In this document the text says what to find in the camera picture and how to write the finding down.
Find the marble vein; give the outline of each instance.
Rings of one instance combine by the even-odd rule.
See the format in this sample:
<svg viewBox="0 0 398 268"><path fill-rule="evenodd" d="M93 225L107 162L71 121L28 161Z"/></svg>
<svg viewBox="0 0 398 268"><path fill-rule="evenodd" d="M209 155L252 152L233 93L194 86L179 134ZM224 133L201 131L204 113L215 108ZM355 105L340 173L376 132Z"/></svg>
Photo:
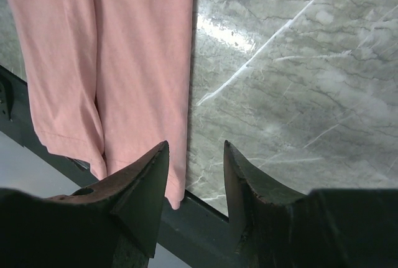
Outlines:
<svg viewBox="0 0 398 268"><path fill-rule="evenodd" d="M390 167L389 167L388 171L386 172L386 174L388 174L390 172L390 170L394 167L394 164L396 164L397 160L398 160L398 157L396 157L395 160L392 162L392 164L390 165Z"/></svg>
<svg viewBox="0 0 398 268"><path fill-rule="evenodd" d="M198 180L196 180L196 181L194 181L193 183L191 183L191 184L189 184L188 186L186 186L185 189L189 189L189 188L195 186L195 184L199 183L200 180L202 180L204 174L205 174L205 170L202 170L200 176L198 177Z"/></svg>
<svg viewBox="0 0 398 268"><path fill-rule="evenodd" d="M290 89L290 87L293 85L293 82L291 81L289 86L287 86L287 89L284 91L284 93L282 94L282 97L284 97L286 95L286 93L288 92L288 90Z"/></svg>
<svg viewBox="0 0 398 268"><path fill-rule="evenodd" d="M322 135L328 133L329 131L334 130L334 128L336 128L336 127L339 126L339 125L340 125L340 123L338 123L338 124L332 126L331 128L329 128L329 129L323 131L319 136L317 136L317 137L314 138L312 141L310 141L307 145L305 145L305 146L303 147L303 149L307 148L309 145L312 145L312 144L313 144L314 142L316 142Z"/></svg>
<svg viewBox="0 0 398 268"><path fill-rule="evenodd" d="M215 91L211 93L205 94L198 102L197 106L202 105L206 100L209 100L212 97L215 97L218 93L220 93L223 89L225 89L233 80L235 80L236 77L238 77L243 71L245 71L248 67L248 65L281 33L283 33L284 30L288 29L296 20L299 18L314 2L315 0L311 0L308 4L305 5L303 9L300 10L296 14L296 16L293 19L289 19L279 30L277 30L268 40L266 43L264 43L257 51L256 53L226 81L224 82L220 87L218 87Z"/></svg>
<svg viewBox="0 0 398 268"><path fill-rule="evenodd" d="M336 53L334 55L316 55L316 56L303 56L303 55L289 55L287 57L282 57L282 58L275 58L274 61L275 62L279 62L279 61L284 61L284 60L295 60L295 59L309 59L309 58L319 58L322 60L328 60L331 58L345 58L348 55L351 54L351 52L353 52L352 50L345 50L344 52L340 52L340 53Z"/></svg>
<svg viewBox="0 0 398 268"><path fill-rule="evenodd" d="M292 159L292 160L270 160L267 161L268 163L272 164L289 164L289 163L296 163L296 162L312 162L312 161L318 161L318 160L324 160L325 158L323 157L315 157L315 158L304 158L304 159Z"/></svg>
<svg viewBox="0 0 398 268"><path fill-rule="evenodd" d="M225 197L226 195L217 195L217 196L215 196L214 198L202 198L202 201L213 201L213 200L217 200L217 199L219 199L219 198L223 198L223 197Z"/></svg>
<svg viewBox="0 0 398 268"><path fill-rule="evenodd" d="M387 13L385 13L382 17L380 17L380 19L378 21L376 21L372 27L371 30L368 34L368 36L365 37L364 40L361 41L361 43L359 43L358 47L356 49L359 49L362 45L364 45L366 43L366 41L368 41L368 39L370 38L370 36L372 35L372 33L374 32L375 28L377 27L377 25L382 22L389 14L393 13L396 9L398 8L398 5L396 5L394 8L392 8L390 11L388 11Z"/></svg>

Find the rusty metal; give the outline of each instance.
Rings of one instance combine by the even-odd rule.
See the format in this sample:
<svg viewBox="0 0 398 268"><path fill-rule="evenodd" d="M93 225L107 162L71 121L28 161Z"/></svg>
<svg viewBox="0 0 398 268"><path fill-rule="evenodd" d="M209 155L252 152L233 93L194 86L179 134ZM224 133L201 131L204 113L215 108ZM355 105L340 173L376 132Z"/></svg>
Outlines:
<svg viewBox="0 0 398 268"><path fill-rule="evenodd" d="M0 190L1 267L146 267L169 169L163 142L70 196Z"/></svg>
<svg viewBox="0 0 398 268"><path fill-rule="evenodd" d="M225 143L231 240L253 268L398 267L398 190L305 196Z"/></svg>

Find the dark metal frame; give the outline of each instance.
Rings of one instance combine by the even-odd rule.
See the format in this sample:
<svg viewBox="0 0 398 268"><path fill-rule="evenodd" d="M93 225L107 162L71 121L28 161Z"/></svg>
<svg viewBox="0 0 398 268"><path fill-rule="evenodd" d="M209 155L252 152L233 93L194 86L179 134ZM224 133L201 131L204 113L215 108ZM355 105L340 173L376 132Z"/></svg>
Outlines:
<svg viewBox="0 0 398 268"><path fill-rule="evenodd" d="M0 188L2 266L147 267L156 250L168 171L169 145L162 142L71 195L38 198Z"/></svg>
<svg viewBox="0 0 398 268"><path fill-rule="evenodd" d="M6 108L9 111L7 116L0 114L1 132L77 185L85 187L97 181L87 169L66 157L49 154L40 143L30 117L25 81L0 66L0 86L8 92ZM246 266L246 260L233 252L228 218L188 191L185 191L185 199L177 211L165 201L158 242L193 268Z"/></svg>

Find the pant leg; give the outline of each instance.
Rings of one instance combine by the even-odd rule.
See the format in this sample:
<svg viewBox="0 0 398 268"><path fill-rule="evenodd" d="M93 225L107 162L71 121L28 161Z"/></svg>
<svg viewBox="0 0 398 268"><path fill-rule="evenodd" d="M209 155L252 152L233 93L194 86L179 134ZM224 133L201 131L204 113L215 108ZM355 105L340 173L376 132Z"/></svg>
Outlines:
<svg viewBox="0 0 398 268"><path fill-rule="evenodd" d="M91 164L106 176L95 106L93 0L8 0L27 72L34 129L49 152Z"/></svg>
<svg viewBox="0 0 398 268"><path fill-rule="evenodd" d="M170 144L165 196L185 190L192 0L95 0L98 110L108 172Z"/></svg>

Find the marble wall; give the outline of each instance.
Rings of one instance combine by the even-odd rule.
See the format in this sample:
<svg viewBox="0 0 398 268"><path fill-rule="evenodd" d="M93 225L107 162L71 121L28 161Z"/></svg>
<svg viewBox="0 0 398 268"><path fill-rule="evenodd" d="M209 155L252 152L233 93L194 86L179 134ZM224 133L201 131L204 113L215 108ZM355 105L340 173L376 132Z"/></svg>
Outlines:
<svg viewBox="0 0 398 268"><path fill-rule="evenodd" d="M398 185L398 0L195 0L187 188L226 213L223 142L280 182ZM25 78L0 0L0 63Z"/></svg>
<svg viewBox="0 0 398 268"><path fill-rule="evenodd" d="M24 59L7 0L0 0L0 65L26 80Z"/></svg>

